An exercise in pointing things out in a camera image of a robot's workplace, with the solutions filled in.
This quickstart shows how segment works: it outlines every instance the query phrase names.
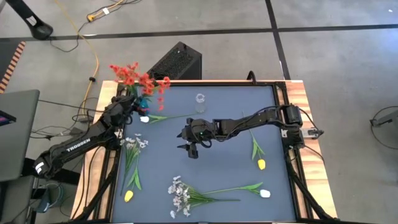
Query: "clear glass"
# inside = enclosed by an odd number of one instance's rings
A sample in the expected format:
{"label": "clear glass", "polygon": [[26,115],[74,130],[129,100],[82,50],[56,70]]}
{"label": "clear glass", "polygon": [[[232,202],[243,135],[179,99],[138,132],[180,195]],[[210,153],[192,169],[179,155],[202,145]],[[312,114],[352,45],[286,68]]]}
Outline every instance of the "clear glass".
{"label": "clear glass", "polygon": [[205,96],[201,93],[197,94],[196,101],[197,101],[197,104],[195,105],[195,110],[198,113],[205,112],[205,110],[206,110]]}

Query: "black box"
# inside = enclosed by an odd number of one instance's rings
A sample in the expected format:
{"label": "black box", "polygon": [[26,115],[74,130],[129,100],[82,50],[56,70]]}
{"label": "black box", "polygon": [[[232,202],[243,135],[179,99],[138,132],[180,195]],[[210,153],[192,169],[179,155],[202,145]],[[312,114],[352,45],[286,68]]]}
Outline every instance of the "black box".
{"label": "black box", "polygon": [[162,80],[201,80],[201,53],[178,42],[149,71],[151,78]]}

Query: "wooden table edge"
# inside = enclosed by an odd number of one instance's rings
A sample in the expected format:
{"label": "wooden table edge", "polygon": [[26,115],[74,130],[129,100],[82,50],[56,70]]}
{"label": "wooden table edge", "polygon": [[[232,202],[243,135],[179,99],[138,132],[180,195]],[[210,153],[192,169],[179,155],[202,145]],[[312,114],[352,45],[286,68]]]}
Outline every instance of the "wooden table edge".
{"label": "wooden table edge", "polygon": [[[252,80],[172,80],[172,83],[223,83],[223,82],[228,82],[228,83],[242,83],[242,82],[252,82]],[[286,87],[287,87],[287,92],[289,96],[290,103],[293,104],[298,104],[300,107],[304,108],[304,110],[311,116],[311,111],[310,107],[308,104],[308,99],[307,99],[307,94],[305,92],[305,87],[303,84],[302,80],[258,80],[257,82],[285,82]],[[99,94],[98,98],[98,104],[96,109],[97,110],[103,110],[105,106],[109,104],[111,101],[111,98],[113,96],[116,96],[116,92],[118,89],[118,83],[112,80],[105,80],[102,83],[101,86],[101,91]],[[101,116],[101,113],[97,112],[95,114],[95,121]],[[304,122],[304,127],[305,128],[310,128],[311,124],[309,123],[309,120],[306,119],[305,115],[302,114],[303,122]],[[319,143],[317,140],[305,140],[305,143],[308,144],[311,148],[315,149],[319,153],[320,147]],[[94,150],[91,150],[90,152],[87,152],[85,155],[85,161],[86,164],[89,164],[92,156],[93,156]],[[336,214],[336,209],[335,205],[333,202],[333,197],[331,195],[330,191],[330,186],[328,183],[328,177],[326,175],[326,170],[325,166],[323,165],[322,161],[320,161],[320,158],[314,156],[308,151],[304,151],[303,149],[300,151],[302,155],[302,160],[303,160],[303,168],[305,171],[305,177],[307,180],[307,186],[311,194],[314,196],[315,200],[323,207],[323,209],[331,216],[337,217]],[[104,149],[100,149],[97,154],[96,158],[93,161],[93,165],[91,168],[91,173],[93,170],[101,170],[102,165],[103,165],[103,157],[104,157]],[[108,171],[110,170],[110,167],[113,162],[109,162],[108,166]],[[90,177],[90,190],[88,192],[88,203],[91,200],[91,198],[94,196],[96,191],[98,190],[98,184],[99,184],[99,173],[95,172],[98,175],[91,175]],[[85,179],[88,177],[88,166],[85,167]],[[318,189],[319,184],[312,184],[312,182],[315,181],[320,181],[322,184],[320,186],[321,189]],[[81,197],[81,189],[83,187],[83,175],[80,176],[80,181],[76,190],[76,196],[75,196],[75,201],[73,204],[73,209],[72,209],[72,214],[75,212],[79,201]],[[101,208],[100,208],[100,213],[99,213],[99,218],[103,218],[105,216],[105,211],[106,211],[106,204],[108,202],[108,190],[104,194],[102,201],[101,201]],[[299,192],[297,192],[297,197],[299,200],[299,207],[300,211],[302,214],[302,217],[307,217],[307,214],[305,213],[305,207],[303,203],[303,196]],[[86,188],[85,192],[83,193],[83,202],[85,201],[86,198]],[[83,209],[83,206],[80,205],[80,208],[78,209],[76,216],[81,213]]]}

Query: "black strap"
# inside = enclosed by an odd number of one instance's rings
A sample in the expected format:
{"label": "black strap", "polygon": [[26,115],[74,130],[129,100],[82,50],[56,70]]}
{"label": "black strap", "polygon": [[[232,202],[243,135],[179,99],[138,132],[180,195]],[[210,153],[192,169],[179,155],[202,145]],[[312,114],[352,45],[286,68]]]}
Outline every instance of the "black strap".
{"label": "black strap", "polygon": [[246,80],[252,80],[253,85],[257,85],[256,75],[253,71],[250,71]]}

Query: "tripod leg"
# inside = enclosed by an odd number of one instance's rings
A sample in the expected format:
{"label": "tripod leg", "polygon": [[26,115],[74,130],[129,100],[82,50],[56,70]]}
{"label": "tripod leg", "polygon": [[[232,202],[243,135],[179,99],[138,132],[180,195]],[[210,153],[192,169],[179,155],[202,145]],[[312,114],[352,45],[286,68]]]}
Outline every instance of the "tripod leg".
{"label": "tripod leg", "polygon": [[6,2],[25,21],[33,38],[45,40],[50,37],[53,31],[52,27],[39,19],[23,0],[6,0]]}

